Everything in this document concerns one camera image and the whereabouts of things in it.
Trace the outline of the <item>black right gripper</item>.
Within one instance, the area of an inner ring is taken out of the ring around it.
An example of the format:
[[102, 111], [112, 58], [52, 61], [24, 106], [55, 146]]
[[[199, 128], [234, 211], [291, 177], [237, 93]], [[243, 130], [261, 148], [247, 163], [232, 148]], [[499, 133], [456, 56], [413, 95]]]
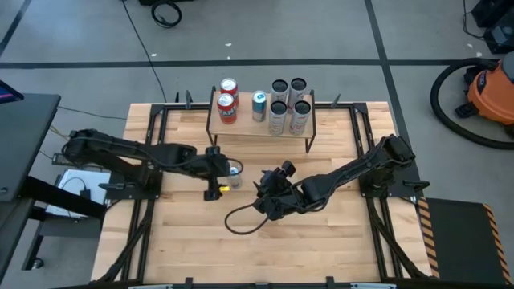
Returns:
[[[285, 161], [281, 165], [281, 170], [284, 177], [292, 177], [296, 172], [296, 167], [290, 161]], [[262, 173], [263, 176], [259, 183], [254, 182], [254, 186], [257, 193], [265, 194], [258, 197], [252, 204], [259, 213], [264, 214], [270, 221], [276, 221], [289, 214], [306, 212], [303, 194], [297, 188], [274, 193], [277, 187], [277, 172], [263, 170]]]

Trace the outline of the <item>black equipment case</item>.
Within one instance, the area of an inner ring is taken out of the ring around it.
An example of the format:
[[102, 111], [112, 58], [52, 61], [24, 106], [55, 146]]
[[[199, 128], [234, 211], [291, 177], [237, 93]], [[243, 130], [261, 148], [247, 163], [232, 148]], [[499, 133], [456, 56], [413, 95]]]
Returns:
[[514, 0], [479, 0], [471, 15], [492, 54], [514, 51]]

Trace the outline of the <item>black desk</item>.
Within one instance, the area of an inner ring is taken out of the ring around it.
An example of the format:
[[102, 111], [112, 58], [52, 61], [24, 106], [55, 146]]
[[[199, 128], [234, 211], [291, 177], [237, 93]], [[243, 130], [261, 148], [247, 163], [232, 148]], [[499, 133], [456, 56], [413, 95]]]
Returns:
[[0, 104], [0, 283], [37, 201], [49, 202], [53, 185], [29, 172], [61, 97], [26, 94]]

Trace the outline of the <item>blue silver Red Bull can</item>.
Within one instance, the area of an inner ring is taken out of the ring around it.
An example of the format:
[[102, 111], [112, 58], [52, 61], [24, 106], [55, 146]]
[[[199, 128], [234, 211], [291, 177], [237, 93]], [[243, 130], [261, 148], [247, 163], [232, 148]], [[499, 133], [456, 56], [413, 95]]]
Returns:
[[252, 95], [252, 119], [262, 122], [266, 119], [267, 94], [263, 91], [256, 91]]
[[241, 177], [241, 174], [244, 169], [243, 163], [233, 158], [229, 158], [228, 162], [230, 165], [229, 176], [227, 177], [229, 186], [232, 189], [240, 189], [243, 184], [243, 179]]

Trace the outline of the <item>white box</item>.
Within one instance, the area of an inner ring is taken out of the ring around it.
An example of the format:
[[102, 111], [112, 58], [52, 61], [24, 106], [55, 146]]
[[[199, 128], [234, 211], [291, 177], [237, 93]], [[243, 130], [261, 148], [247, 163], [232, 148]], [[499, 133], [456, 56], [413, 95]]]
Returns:
[[106, 190], [110, 173], [69, 169], [52, 191], [46, 212], [70, 218], [99, 218], [104, 216]]

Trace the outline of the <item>red Fanta strawberry can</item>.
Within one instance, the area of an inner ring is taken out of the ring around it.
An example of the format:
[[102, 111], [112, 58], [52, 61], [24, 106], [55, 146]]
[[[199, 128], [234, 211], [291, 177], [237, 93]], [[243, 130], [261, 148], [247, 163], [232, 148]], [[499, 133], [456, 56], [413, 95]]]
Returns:
[[218, 113], [224, 124], [233, 124], [237, 119], [235, 98], [231, 94], [223, 93], [217, 101]]
[[239, 105], [239, 88], [234, 79], [226, 78], [220, 83], [220, 92], [222, 94], [230, 94], [234, 97], [235, 105]]

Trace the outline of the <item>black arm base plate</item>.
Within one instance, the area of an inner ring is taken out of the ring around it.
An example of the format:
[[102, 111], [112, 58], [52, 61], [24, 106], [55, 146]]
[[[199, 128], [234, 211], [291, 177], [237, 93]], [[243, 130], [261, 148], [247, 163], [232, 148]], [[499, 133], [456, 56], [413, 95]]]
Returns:
[[100, 183], [99, 187], [106, 191], [105, 197], [110, 200], [157, 199], [161, 194], [162, 176], [160, 172], [153, 172], [147, 183], [141, 185], [119, 173], [111, 173], [108, 183]]
[[417, 178], [413, 167], [377, 169], [358, 178], [365, 197], [421, 197], [430, 185]]

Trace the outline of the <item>white Celsius Peach Vibe can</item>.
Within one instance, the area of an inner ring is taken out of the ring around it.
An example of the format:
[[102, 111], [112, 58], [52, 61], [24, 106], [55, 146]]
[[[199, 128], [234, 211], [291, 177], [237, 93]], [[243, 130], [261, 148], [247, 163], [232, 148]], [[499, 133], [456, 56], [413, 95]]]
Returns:
[[289, 126], [289, 131], [292, 135], [298, 136], [304, 133], [311, 109], [311, 104], [305, 100], [295, 103]]
[[302, 78], [295, 78], [290, 83], [289, 104], [294, 105], [304, 98], [307, 82]]

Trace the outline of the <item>wooden shelf black metal frame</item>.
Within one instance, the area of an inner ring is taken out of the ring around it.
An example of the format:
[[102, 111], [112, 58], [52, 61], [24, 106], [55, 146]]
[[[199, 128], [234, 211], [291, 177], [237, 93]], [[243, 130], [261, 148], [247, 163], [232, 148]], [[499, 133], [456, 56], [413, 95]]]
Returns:
[[304, 126], [304, 132], [300, 135], [291, 134], [289, 128], [292, 119], [292, 114], [285, 112], [285, 121], [283, 133], [280, 135], [272, 135], [269, 131], [270, 123], [270, 106], [271, 94], [267, 93], [267, 111], [266, 120], [256, 122], [253, 120], [252, 111], [252, 92], [239, 93], [239, 106], [236, 108], [236, 121], [233, 124], [224, 124], [218, 112], [217, 101], [221, 92], [212, 87], [210, 93], [210, 103], [208, 104], [208, 121], [206, 131], [210, 136], [211, 144], [215, 144], [218, 136], [261, 136], [261, 137], [279, 137], [279, 138], [292, 138], [301, 139], [305, 143], [305, 151], [308, 153], [316, 138], [316, 108], [314, 103], [314, 91], [311, 90], [311, 95], [304, 96], [304, 101], [310, 104], [311, 110]]

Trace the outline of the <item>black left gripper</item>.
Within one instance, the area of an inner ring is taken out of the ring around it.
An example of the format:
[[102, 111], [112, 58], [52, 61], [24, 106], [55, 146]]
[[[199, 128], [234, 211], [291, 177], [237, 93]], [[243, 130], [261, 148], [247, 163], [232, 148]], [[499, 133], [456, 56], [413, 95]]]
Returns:
[[203, 198], [205, 201], [217, 201], [222, 193], [230, 191], [230, 186], [220, 185], [218, 182], [220, 177], [229, 176], [230, 158], [221, 153], [219, 146], [211, 146], [206, 148], [206, 162], [208, 188], [204, 191]]

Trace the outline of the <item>black mat yellow stripes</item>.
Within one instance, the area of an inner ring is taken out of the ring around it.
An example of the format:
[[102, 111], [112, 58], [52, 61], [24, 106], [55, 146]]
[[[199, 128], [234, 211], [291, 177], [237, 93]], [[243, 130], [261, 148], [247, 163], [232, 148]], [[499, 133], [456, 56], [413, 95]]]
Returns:
[[434, 277], [514, 289], [488, 204], [422, 197], [418, 200], [418, 216]]

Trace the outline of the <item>dark screen device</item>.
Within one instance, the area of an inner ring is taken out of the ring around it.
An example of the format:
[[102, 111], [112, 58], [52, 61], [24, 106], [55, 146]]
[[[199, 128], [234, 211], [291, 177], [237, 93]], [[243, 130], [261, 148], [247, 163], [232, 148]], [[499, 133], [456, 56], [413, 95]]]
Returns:
[[0, 104], [24, 100], [24, 95], [0, 80]]

